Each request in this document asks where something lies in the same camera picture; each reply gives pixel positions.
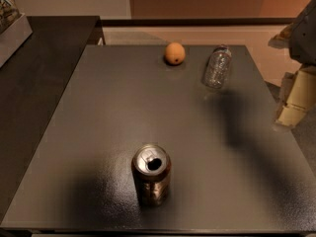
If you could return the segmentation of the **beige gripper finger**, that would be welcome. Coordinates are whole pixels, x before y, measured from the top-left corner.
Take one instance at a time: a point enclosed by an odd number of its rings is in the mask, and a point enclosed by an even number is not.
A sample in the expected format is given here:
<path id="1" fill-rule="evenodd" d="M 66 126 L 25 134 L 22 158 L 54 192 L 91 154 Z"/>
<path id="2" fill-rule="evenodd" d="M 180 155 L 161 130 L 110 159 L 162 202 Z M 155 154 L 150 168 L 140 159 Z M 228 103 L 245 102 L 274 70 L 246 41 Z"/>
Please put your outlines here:
<path id="1" fill-rule="evenodd" d="M 275 123 L 294 128 L 316 105 L 316 67 L 302 65 L 295 73 L 286 72 L 278 95 Z"/>

